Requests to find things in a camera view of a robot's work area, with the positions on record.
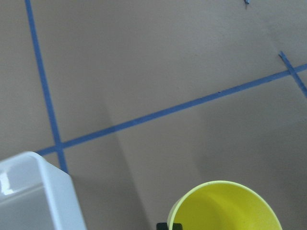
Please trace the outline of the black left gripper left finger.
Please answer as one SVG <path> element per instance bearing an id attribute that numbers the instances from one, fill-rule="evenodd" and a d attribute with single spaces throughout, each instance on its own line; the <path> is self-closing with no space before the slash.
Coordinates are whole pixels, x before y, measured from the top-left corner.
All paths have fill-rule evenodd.
<path id="1" fill-rule="evenodd" d="M 166 222 L 159 222 L 156 224 L 156 230 L 168 230 L 168 225 Z"/>

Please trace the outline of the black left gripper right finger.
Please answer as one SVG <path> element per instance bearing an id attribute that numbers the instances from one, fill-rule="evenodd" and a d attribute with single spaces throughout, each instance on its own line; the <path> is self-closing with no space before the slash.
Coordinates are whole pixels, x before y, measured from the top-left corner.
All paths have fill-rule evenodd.
<path id="1" fill-rule="evenodd" d="M 182 230 L 182 224 L 181 223 L 174 223 L 173 224 L 173 230 Z"/>

